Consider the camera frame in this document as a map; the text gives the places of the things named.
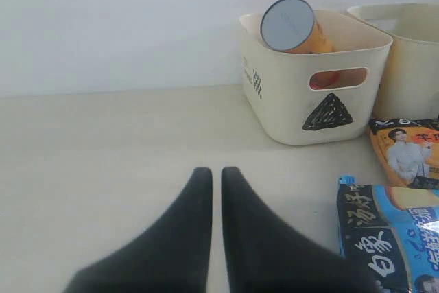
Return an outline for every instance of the canister lid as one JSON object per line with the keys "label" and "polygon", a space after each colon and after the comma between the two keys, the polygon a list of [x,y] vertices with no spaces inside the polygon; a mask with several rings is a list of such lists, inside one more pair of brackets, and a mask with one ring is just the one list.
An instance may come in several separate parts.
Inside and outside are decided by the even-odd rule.
{"label": "canister lid", "polygon": [[288,51],[305,42],[314,27],[314,13],[305,0],[279,0],[261,21],[262,39],[276,51]]}

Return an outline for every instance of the tabletop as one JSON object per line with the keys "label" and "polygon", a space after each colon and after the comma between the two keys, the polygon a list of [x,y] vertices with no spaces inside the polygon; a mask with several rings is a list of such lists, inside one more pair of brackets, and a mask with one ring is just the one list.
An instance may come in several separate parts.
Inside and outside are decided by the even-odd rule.
{"label": "tabletop", "polygon": [[367,136],[292,147],[264,133],[240,86],[0,100],[0,291],[61,292],[213,171],[208,292],[228,292],[220,171],[238,166],[288,224],[338,252],[340,174],[384,184]]}

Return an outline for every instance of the blue snack bag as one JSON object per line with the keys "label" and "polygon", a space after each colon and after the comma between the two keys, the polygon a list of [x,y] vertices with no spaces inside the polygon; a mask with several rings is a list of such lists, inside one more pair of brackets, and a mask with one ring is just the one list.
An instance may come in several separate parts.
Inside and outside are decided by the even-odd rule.
{"label": "blue snack bag", "polygon": [[439,292],[439,191],[344,184],[340,250],[384,292]]}

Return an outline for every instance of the storage basket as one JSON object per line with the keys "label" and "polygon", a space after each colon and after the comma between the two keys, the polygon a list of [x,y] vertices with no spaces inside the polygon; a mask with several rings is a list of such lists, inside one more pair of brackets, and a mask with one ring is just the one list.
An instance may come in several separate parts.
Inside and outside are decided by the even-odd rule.
{"label": "storage basket", "polygon": [[[338,12],[316,10],[316,18],[336,53],[287,54],[269,49],[261,39],[261,15],[240,18],[244,93],[265,131],[290,145],[358,137],[366,128],[392,38]],[[313,90],[309,81],[322,71],[344,71],[357,86]]]}
{"label": "storage basket", "polygon": [[439,5],[370,5],[349,8],[348,12],[394,38],[374,115],[380,119],[437,118]]}

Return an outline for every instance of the man in white shirt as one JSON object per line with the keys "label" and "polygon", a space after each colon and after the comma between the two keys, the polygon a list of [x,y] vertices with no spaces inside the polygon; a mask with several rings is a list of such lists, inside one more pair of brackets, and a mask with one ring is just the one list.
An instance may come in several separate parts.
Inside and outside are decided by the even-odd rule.
{"label": "man in white shirt", "polygon": [[389,132],[395,144],[387,151],[389,166],[404,180],[412,183],[416,176],[429,177],[430,166],[425,160],[431,156],[432,143],[423,146],[407,142],[407,132],[401,128]]}

